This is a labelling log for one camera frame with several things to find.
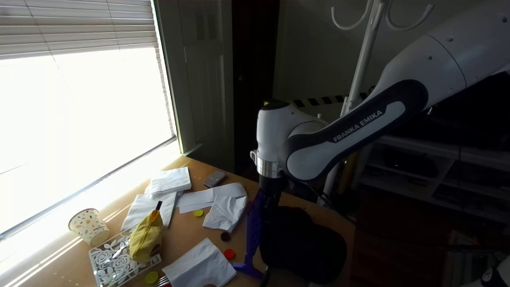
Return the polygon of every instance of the yellow cloth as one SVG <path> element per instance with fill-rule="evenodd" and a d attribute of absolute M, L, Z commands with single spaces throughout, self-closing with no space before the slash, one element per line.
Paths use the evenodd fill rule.
<path fill-rule="evenodd" d="M 162 230 L 163 220 L 160 212 L 153 210 L 131 233 L 129 243 L 131 259 L 140 263 L 148 261 L 150 255 L 161 247 Z"/>

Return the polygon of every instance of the paper cup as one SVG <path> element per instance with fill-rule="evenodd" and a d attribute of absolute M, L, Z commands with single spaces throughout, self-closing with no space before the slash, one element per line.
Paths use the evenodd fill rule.
<path fill-rule="evenodd" d="M 84 209 L 76 213 L 67 224 L 67 227 L 90 246 L 101 244 L 110 235 L 108 227 L 99 217 L 99 211 L 94 208 Z"/>

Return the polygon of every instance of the cable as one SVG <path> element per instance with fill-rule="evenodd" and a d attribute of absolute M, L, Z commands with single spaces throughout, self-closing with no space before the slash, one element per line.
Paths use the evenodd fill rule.
<path fill-rule="evenodd" d="M 425 246 L 425 247 L 429 247 L 429 248 L 439 249 L 439 250 L 442 250 L 442 251 L 467 252 L 467 253 L 475 253 L 475 252 L 491 253 L 491 252 L 497 251 L 497 250 L 494 250 L 494 249 L 480 248 L 478 246 L 472 246 L 472 245 L 438 245 L 438 244 L 427 244 L 427 243 L 411 242 L 411 241 L 406 241 L 406 240 L 402 240 L 402 239 L 398 239 L 398 238 L 394 238 L 394 237 L 391 237 L 391 236 L 387 236 L 387 235 L 383 235 L 383 234 L 380 234 L 380 233 L 376 233 L 376 232 L 370 231 L 370 230 L 368 230 L 366 228 L 362 228 L 360 226 L 360 224 L 356 220 L 352 219 L 350 216 L 348 216 L 344 212 L 341 212 L 340 210 L 337 210 L 333 206 L 333 203 L 331 202 L 331 198 L 328 195 L 326 195 L 324 193 L 317 192 L 307 182 L 302 182 L 302 183 L 304 185 L 306 185 L 311 191 L 313 191 L 313 193 L 315 193 L 318 197 L 320 197 L 325 203 L 327 203 L 340 216 L 345 218 L 348 222 L 350 222 L 352 225 L 354 225 L 357 230 L 359 230 L 361 232 L 364 232 L 364 233 L 367 233 L 367 234 L 370 234 L 370 235 L 373 235 L 373 236 L 376 236 L 376 237 L 379 237 L 379 238 L 383 238 L 383 239 L 386 239 L 386 240 L 391 240 L 391 241 L 395 241 L 395 242 L 405 243 L 405 244 L 409 244 L 409 245 Z"/>

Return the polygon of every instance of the blind slat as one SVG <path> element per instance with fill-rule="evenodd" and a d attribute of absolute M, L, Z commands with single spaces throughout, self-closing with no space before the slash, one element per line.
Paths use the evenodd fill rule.
<path fill-rule="evenodd" d="M 138 44 L 157 46 L 150 0 L 0 0 L 0 58 Z"/>

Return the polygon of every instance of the table surface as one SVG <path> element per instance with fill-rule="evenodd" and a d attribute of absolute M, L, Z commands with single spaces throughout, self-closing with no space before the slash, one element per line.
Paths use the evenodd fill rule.
<path fill-rule="evenodd" d="M 172 162 L 164 168 L 164 170 L 181 168 L 184 166 L 189 168 L 192 183 L 191 192 L 206 189 L 203 185 L 203 181 L 214 171 L 218 170 L 215 167 L 184 156 L 181 156 Z M 259 189 L 258 183 L 227 173 L 227 178 L 222 182 L 222 184 L 232 182 L 242 183 L 248 193 L 249 199 L 253 200 L 255 198 Z M 123 197 L 99 211 L 103 218 L 108 216 L 108 214 L 116 213 L 116 215 L 114 215 L 107 223 L 111 237 L 120 232 L 122 222 L 127 215 L 129 207 L 134 201 L 135 196 L 137 194 L 144 193 L 145 187 L 147 187 L 148 184 L 149 180 L 144 181 L 139 186 L 126 193 Z M 354 226 L 338 216 L 332 210 L 323 208 L 317 204 L 289 194 L 282 194 L 280 205 L 296 206 L 305 209 L 315 223 L 329 227 L 340 233 L 345 238 L 345 242 L 347 243 L 346 263 L 341 275 L 333 285 L 348 286 L 354 241 Z M 220 239 L 220 234 L 223 232 L 222 230 L 202 227 L 203 219 L 209 210 L 210 208 L 205 208 L 204 216 L 200 218 L 196 218 L 192 212 L 180 214 L 178 210 L 176 210 L 173 213 L 169 229 L 163 231 L 163 245 L 160 252 L 162 262 L 154 266 L 151 271 L 157 271 L 160 276 L 163 276 L 164 273 L 161 271 L 163 267 L 174 262 L 206 237 L 208 237 L 221 251 L 227 248 L 233 249 L 236 253 L 234 261 L 241 262 L 244 259 L 246 241 L 245 215 L 243 215 L 243 218 L 241 218 L 232 233 L 231 241 L 226 243 Z M 21 277 L 15 282 L 23 282 L 21 286 L 51 285 L 55 287 L 95 287 L 96 283 L 88 256 L 88 251 L 91 247 L 83 241 L 73 246 L 70 243 L 75 241 L 75 239 L 76 235 L 71 231 L 61 238 L 56 238 L 53 243 L 44 248 L 43 251 L 35 253 L 31 258 L 28 258 L 24 262 L 13 267 L 9 272 L 4 273 L 0 278 L 0 285 L 6 285 L 8 282 L 13 282 L 13 279 L 24 276 L 29 278 L 22 280 Z M 55 256 L 52 260 L 45 262 L 45 264 L 42 265 L 43 268 L 40 269 L 37 274 L 30 276 L 30 273 L 34 271 L 32 267 L 39 266 L 44 258 L 48 258 L 49 255 L 51 256 L 57 252 L 60 252 L 58 257 Z M 253 264 L 261 271 L 264 271 L 266 268 L 258 251 L 253 259 Z M 145 274 L 146 273 L 142 273 L 140 276 L 133 278 L 124 286 L 151 286 L 144 282 Z M 259 286 L 259 284 L 260 282 L 258 280 L 238 272 L 238 274 L 226 286 L 251 287 Z M 269 286 L 301 285 L 306 286 L 301 279 L 288 272 L 281 272 L 278 275 L 272 276 L 269 283 Z"/>

